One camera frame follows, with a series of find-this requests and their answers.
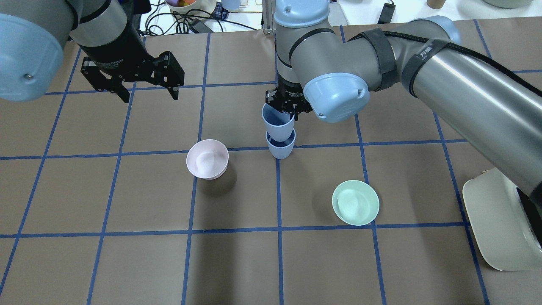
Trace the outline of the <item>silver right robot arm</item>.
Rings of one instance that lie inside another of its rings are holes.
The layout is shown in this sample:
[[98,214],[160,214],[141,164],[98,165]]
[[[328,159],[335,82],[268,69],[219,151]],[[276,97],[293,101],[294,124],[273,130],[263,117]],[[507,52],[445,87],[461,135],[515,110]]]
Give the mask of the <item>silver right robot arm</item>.
[[541,91],[496,61],[460,45],[445,16],[415,19],[341,41],[327,0],[277,0],[277,88],[266,103],[279,112],[313,111],[337,123],[378,92],[400,83],[541,205]]

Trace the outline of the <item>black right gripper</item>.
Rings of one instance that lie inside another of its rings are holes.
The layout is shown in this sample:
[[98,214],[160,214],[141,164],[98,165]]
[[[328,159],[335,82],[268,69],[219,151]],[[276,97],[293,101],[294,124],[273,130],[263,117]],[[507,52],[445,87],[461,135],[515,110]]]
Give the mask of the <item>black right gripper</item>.
[[301,84],[290,82],[280,75],[277,76],[277,87],[266,91],[265,103],[277,111],[289,113],[295,122],[299,120],[299,114],[313,111]]

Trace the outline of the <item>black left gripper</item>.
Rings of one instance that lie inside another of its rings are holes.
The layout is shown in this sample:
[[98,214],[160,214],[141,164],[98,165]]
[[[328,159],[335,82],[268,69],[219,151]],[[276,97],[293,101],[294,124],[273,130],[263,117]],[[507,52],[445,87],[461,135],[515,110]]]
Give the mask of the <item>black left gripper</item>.
[[87,56],[80,72],[94,89],[105,89],[129,103],[130,92],[122,82],[144,81],[166,88],[172,99],[179,99],[185,72],[178,60],[170,51],[157,57],[149,54],[133,26],[126,25],[116,39],[104,46],[81,48]]

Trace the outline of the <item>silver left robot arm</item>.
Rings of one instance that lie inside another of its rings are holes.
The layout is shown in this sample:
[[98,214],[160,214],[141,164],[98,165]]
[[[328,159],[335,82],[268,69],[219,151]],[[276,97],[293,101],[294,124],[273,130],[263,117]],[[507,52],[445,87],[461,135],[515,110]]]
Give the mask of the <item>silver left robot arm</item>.
[[2,99],[29,102],[47,93],[68,39],[85,52],[80,72],[95,91],[127,103],[124,83],[146,82],[179,98],[185,73],[174,54],[151,56],[117,0],[2,0],[0,11]]

